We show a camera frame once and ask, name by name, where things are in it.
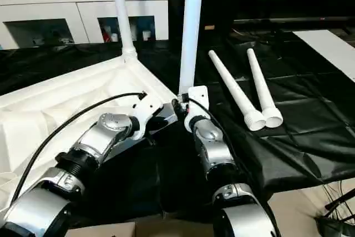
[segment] white shelf unit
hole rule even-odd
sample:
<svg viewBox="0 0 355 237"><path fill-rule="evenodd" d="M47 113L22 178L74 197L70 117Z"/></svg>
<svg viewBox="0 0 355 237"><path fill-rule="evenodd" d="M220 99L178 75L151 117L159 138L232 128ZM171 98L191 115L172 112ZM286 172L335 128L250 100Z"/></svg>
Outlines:
<svg viewBox="0 0 355 237"><path fill-rule="evenodd" d="M126 0L129 17L154 16L157 40L169 38L168 0ZM99 18L116 17L114 0L0 0L0 45L19 48L7 23L65 19L74 43L103 43Z"/></svg>

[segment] cardboard box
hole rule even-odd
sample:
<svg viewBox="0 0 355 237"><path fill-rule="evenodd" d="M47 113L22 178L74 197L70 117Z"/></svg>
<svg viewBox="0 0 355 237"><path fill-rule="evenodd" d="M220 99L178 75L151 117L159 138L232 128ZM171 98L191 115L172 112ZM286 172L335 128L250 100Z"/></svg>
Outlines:
<svg viewBox="0 0 355 237"><path fill-rule="evenodd" d="M181 220L143 220L70 230L65 237L213 237L212 225Z"/></svg>

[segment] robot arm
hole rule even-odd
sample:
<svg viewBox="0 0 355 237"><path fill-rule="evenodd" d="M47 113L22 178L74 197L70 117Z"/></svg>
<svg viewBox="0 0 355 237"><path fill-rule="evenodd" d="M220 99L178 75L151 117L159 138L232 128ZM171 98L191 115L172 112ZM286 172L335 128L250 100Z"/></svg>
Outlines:
<svg viewBox="0 0 355 237"><path fill-rule="evenodd" d="M5 215L0 236L63 237L73 204L80 199L96 170L112 148L144 136L145 126L162 103L146 96L131 116L106 113L90 127L67 153L49 168Z"/></svg>
<svg viewBox="0 0 355 237"><path fill-rule="evenodd" d="M205 86L190 88L189 98L208 109ZM185 127L194 135L196 150L213 192L215 236L276 236L271 219L254 196L244 173L235 164L221 129L196 103L189 101L188 111Z"/></svg>

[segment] white plastic tube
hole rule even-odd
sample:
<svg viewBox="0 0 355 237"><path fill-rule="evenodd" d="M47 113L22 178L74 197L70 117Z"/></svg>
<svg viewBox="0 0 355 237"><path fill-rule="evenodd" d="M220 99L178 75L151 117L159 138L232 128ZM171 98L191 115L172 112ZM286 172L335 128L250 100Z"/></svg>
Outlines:
<svg viewBox="0 0 355 237"><path fill-rule="evenodd" d="M261 68L256 59L254 50L249 48L247 50L251 71L254 77L255 87L257 95L259 97L260 106L262 108L262 114L266 119L266 126L269 128L275 128L282 124L283 117L279 109L276 108L275 103L272 100L270 91L265 82L264 75L261 72Z"/></svg>
<svg viewBox="0 0 355 237"><path fill-rule="evenodd" d="M200 28L201 0L185 0L182 35L179 94L194 86L197 42Z"/></svg>
<svg viewBox="0 0 355 237"><path fill-rule="evenodd" d="M133 46L125 0L115 0L115 4L122 40L122 55L125 56L125 59L129 59L130 57L136 58L137 53Z"/></svg>
<svg viewBox="0 0 355 237"><path fill-rule="evenodd" d="M260 111L256 110L243 90L239 87L233 76L223 65L217 54L211 50L209 56L212 59L216 69L222 77L224 83L228 87L235 103L237 103L240 111L244 115L244 122L251 131L260 130L265 126L265 118Z"/></svg>

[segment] white cabinet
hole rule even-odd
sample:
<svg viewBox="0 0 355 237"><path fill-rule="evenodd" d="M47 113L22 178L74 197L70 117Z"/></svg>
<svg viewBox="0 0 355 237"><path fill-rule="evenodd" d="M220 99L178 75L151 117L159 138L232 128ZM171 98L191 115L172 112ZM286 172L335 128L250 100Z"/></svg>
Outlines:
<svg viewBox="0 0 355 237"><path fill-rule="evenodd" d="M155 37L157 40L169 39L168 2L154 1L127 1L129 17L154 17ZM99 18L116 17L114 2L87 2L78 3L80 14L87 31L90 43L103 43Z"/></svg>
<svg viewBox="0 0 355 237"><path fill-rule="evenodd" d="M48 3L0 6L0 45L3 49L28 47L31 28L14 22L62 19L74 43L88 43L88 37L75 3Z"/></svg>
<svg viewBox="0 0 355 237"><path fill-rule="evenodd" d="M126 0L126 7L132 21L152 20L155 39L169 38L168 0ZM60 28L55 35L73 43L103 43L99 21L114 17L114 0L0 0L0 46L36 46L36 31L44 26Z"/></svg>

